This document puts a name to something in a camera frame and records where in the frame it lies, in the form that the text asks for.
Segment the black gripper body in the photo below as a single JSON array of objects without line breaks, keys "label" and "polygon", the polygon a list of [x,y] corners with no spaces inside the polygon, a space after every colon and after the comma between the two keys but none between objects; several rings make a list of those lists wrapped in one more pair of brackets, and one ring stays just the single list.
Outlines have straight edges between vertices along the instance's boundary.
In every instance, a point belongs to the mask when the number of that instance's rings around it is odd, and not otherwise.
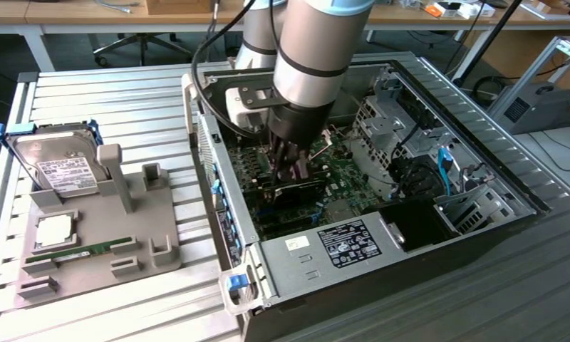
[{"label": "black gripper body", "polygon": [[272,107],[267,121],[271,147],[276,149],[286,143],[296,145],[300,150],[308,150],[320,137],[332,108],[334,102],[315,108],[294,103]]}]

